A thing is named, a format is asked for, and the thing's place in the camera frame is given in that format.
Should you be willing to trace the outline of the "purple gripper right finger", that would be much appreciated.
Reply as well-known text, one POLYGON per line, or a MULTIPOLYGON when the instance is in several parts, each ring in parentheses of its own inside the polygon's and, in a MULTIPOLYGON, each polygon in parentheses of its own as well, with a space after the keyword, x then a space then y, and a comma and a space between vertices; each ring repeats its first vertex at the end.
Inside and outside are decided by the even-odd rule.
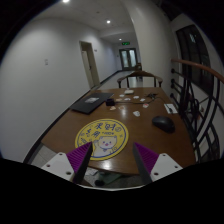
POLYGON ((133 144, 133 155, 144 185, 182 169, 168 154, 155 153, 139 143, 133 144))

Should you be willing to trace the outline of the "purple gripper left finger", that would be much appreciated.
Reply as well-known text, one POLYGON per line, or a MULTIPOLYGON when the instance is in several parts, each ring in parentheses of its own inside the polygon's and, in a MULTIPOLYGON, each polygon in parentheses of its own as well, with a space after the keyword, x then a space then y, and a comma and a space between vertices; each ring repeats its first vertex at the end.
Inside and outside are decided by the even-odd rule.
POLYGON ((59 152, 42 169, 65 180, 80 184, 84 178, 93 151, 92 143, 86 143, 69 153, 59 152))

